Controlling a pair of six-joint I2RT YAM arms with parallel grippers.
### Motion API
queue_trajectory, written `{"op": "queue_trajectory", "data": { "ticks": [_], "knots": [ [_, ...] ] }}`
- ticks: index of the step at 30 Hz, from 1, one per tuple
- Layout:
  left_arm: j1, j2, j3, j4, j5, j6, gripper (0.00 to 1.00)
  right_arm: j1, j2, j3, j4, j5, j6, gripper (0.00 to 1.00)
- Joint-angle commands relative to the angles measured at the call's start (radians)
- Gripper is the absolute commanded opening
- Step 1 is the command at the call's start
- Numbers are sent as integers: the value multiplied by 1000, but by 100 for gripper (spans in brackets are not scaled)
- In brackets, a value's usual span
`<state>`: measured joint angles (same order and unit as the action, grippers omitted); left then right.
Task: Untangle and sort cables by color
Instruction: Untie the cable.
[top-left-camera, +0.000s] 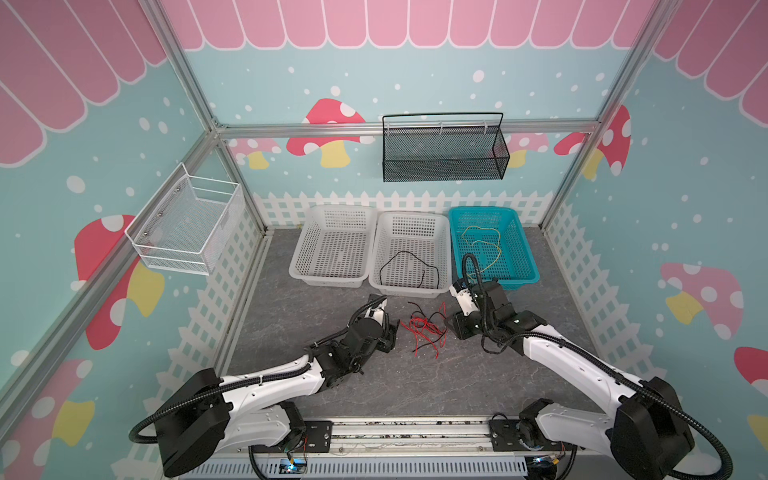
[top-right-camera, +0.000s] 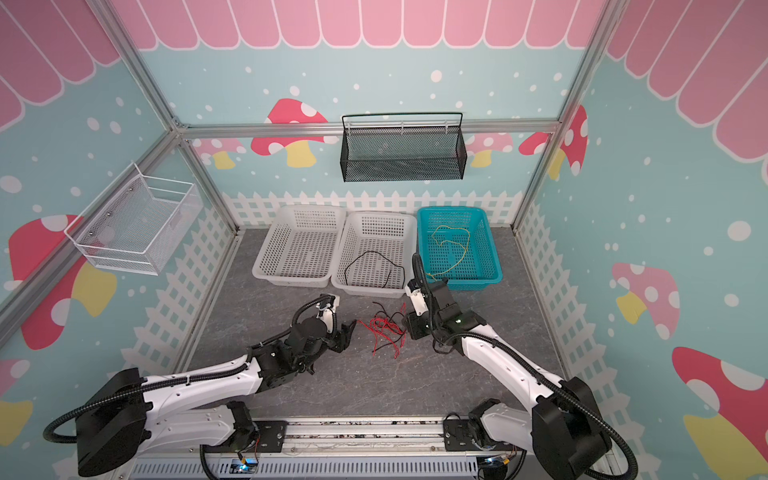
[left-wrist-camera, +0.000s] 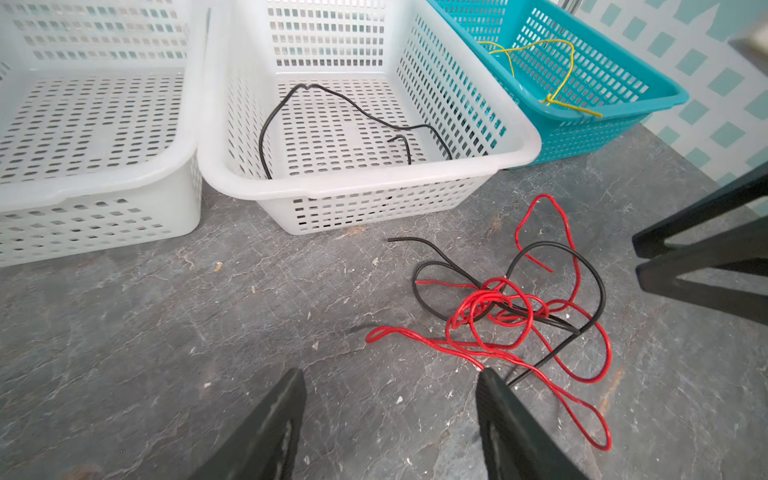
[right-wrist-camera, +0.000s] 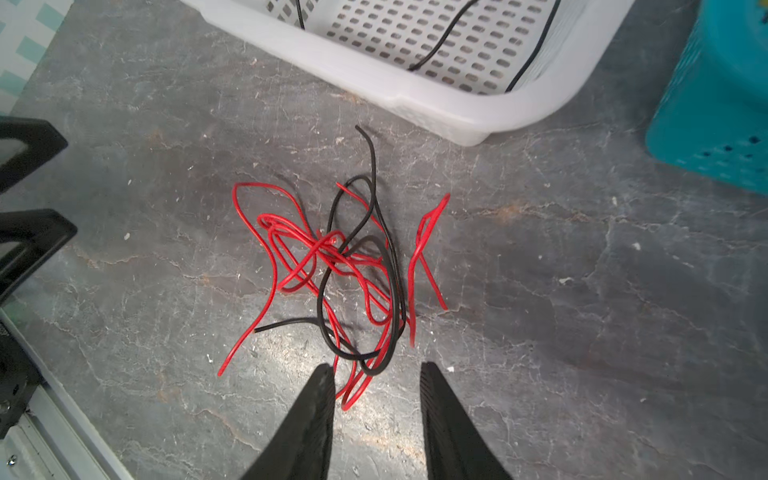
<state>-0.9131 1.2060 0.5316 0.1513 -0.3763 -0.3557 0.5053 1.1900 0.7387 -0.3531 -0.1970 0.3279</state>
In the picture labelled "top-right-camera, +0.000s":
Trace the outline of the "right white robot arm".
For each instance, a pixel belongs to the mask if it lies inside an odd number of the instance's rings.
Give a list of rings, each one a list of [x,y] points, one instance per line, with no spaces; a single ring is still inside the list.
[[[468,422],[482,448],[501,443],[530,452],[553,479],[603,479],[594,466],[613,448],[626,460],[621,479],[635,479],[639,462],[628,442],[602,417],[590,387],[579,378],[564,380],[522,355],[480,315],[462,309],[444,282],[413,279],[406,288],[412,312],[406,327],[413,339],[429,336],[440,354],[456,352],[495,377],[522,409],[489,399]]]

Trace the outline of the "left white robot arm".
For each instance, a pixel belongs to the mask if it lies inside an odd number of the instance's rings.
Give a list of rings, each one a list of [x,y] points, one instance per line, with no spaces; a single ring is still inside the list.
[[[43,437],[75,445],[81,477],[111,472],[161,447],[253,450],[261,435],[245,398],[313,373],[325,352],[349,346],[354,329],[324,313],[219,365],[150,377],[135,368],[123,370],[86,404],[49,423]]]

